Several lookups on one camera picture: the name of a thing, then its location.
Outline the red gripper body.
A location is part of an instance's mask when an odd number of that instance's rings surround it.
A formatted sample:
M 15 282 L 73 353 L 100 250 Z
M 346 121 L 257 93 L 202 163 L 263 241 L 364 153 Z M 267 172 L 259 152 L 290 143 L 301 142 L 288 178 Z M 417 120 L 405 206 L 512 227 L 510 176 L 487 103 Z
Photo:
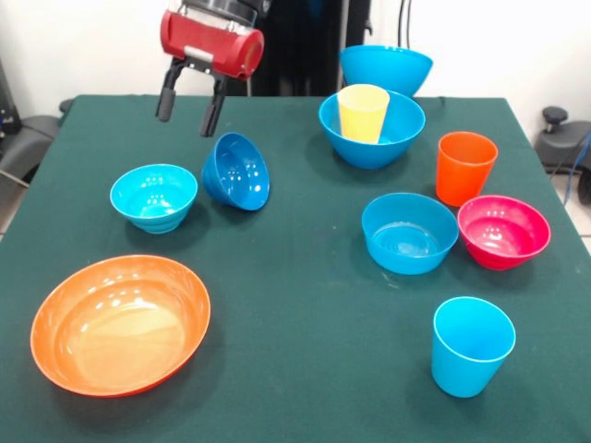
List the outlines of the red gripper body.
M 163 14 L 160 39 L 163 51 L 172 56 L 167 81 L 175 81 L 186 66 L 247 80 L 264 51 L 260 30 L 212 16 L 193 19 L 170 10 Z

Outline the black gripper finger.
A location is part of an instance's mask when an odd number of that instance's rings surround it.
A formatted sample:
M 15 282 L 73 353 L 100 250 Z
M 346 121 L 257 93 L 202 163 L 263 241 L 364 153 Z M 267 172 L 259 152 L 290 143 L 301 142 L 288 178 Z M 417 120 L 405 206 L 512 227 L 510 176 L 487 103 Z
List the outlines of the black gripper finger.
M 203 116 L 199 133 L 202 137 L 210 138 L 214 135 L 226 96 L 227 77 L 218 76 L 214 80 L 213 94 Z
M 175 84 L 180 77 L 184 68 L 184 61 L 175 57 L 171 60 L 171 65 L 167 70 L 163 86 L 161 89 L 160 98 L 156 109 L 156 117 L 161 122 L 168 122 L 172 115 L 172 110 L 175 104 Z

